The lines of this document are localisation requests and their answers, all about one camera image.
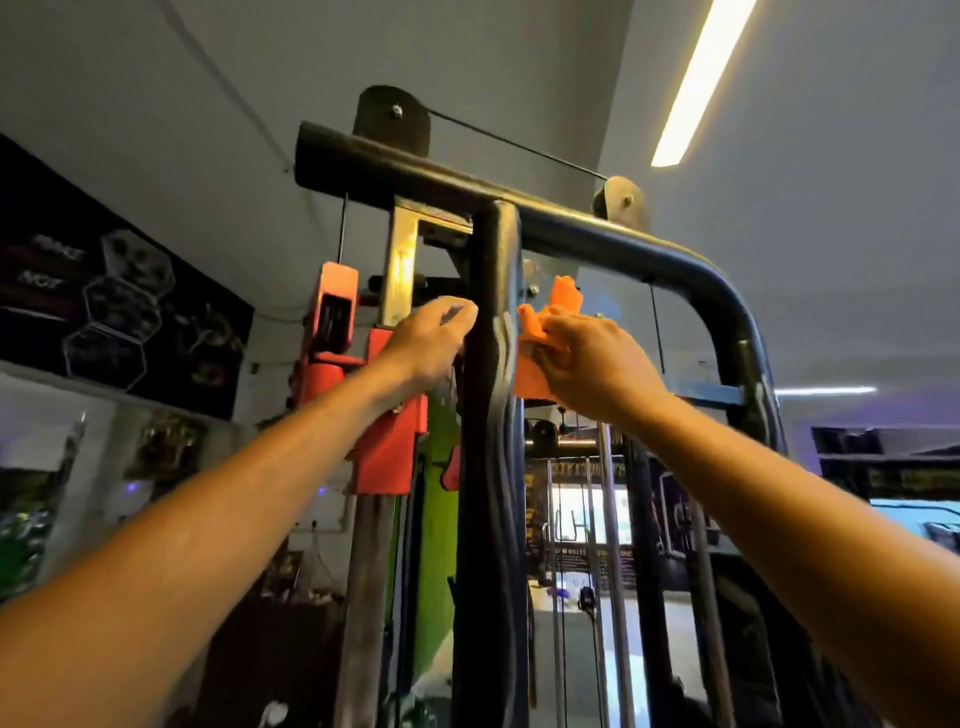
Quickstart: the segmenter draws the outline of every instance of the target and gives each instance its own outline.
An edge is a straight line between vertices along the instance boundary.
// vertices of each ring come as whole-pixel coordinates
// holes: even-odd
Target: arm
[[[899,728],[960,715],[960,559],[666,392],[611,321],[553,316],[553,391],[629,432],[700,500],[831,660]]]
[[[446,373],[475,317],[459,299],[424,306],[370,366],[0,611],[0,725],[152,715],[318,484],[380,414]]]

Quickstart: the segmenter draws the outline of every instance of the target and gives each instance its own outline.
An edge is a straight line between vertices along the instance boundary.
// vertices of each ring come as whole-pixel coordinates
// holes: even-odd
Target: gym machine
[[[368,294],[358,291],[352,269],[339,263],[324,266],[302,356],[292,377],[293,404],[318,396],[376,356],[391,327],[413,305],[439,293],[475,301],[477,323],[457,371],[462,445],[450,724],[457,728],[525,728],[529,724],[525,457],[597,457],[602,485],[610,496],[615,457],[624,460],[627,470],[630,546],[636,563],[650,724],[680,728],[687,724],[684,696],[674,681],[667,649],[648,455],[638,443],[611,433],[603,424],[598,424],[592,444],[544,433],[532,440],[525,436],[523,401],[513,396],[517,306],[526,292],[521,251],[616,272],[685,298],[709,331],[721,383],[668,380],[668,386],[699,406],[722,410],[731,426],[785,452],[756,322],[743,299],[708,260],[649,234],[642,206],[632,205],[642,197],[631,182],[606,181],[594,199],[593,215],[555,205],[430,161],[426,158],[430,116],[431,111],[409,93],[372,86],[360,97],[353,134],[307,122],[300,126],[297,184],[341,198],[345,204],[349,200],[386,210],[391,218],[384,274],[371,279]],[[415,274],[420,237],[425,244],[448,252],[458,279],[424,285]],[[371,303],[371,298],[379,306],[379,316],[367,356],[346,356],[355,308]],[[428,427],[425,414],[424,398],[405,402],[374,424],[352,454],[356,507],[335,728],[374,728],[394,721],[384,706],[389,662],[384,659],[385,609],[394,567],[398,497],[410,493],[417,438]],[[605,501],[612,508],[612,497]],[[727,596],[723,596],[713,578],[719,562],[708,544],[705,516],[692,502],[690,519],[693,558],[687,567],[693,576],[708,724],[721,728],[737,723],[790,728],[873,725],[861,715],[849,689],[845,692],[842,676],[838,678],[804,630],[738,557],[733,557],[738,560],[735,569],[724,570]],[[616,568],[611,576],[616,597],[622,591]],[[772,714],[755,710],[749,692],[731,688],[731,674],[744,669],[731,664],[732,654],[741,661],[761,659],[748,654],[749,649],[736,650],[739,636],[721,623],[720,602],[736,601],[741,592],[748,593],[748,601],[765,624],[769,657],[762,659],[769,661],[775,680]],[[621,596],[619,610],[614,604],[613,621],[614,635],[625,650],[622,603]],[[633,712],[625,710],[630,696],[624,695],[623,670],[622,660],[618,661],[620,724],[628,728],[633,725]],[[629,681],[626,687],[629,692]]]

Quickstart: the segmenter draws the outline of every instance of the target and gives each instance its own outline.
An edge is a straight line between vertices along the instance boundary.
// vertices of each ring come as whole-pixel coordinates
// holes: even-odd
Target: forearm
[[[155,710],[393,404],[393,376],[370,367],[348,378],[0,611],[0,724],[135,725]]]
[[[960,560],[672,396],[626,411],[875,705],[902,728],[941,724],[957,694]]]

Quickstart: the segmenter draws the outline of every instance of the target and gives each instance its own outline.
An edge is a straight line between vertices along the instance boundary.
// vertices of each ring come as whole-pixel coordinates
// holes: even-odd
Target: window
[[[557,541],[584,543],[589,528],[589,504],[593,498],[593,520],[598,544],[607,542],[607,525],[603,518],[603,491],[599,488],[553,488],[553,511],[557,524]],[[621,544],[631,542],[630,506],[625,490],[614,491],[616,498],[616,532]]]

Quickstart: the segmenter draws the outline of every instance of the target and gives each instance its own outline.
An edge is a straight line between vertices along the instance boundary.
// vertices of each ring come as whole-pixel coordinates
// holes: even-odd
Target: wall poster
[[[228,420],[252,315],[0,135],[0,358]]]

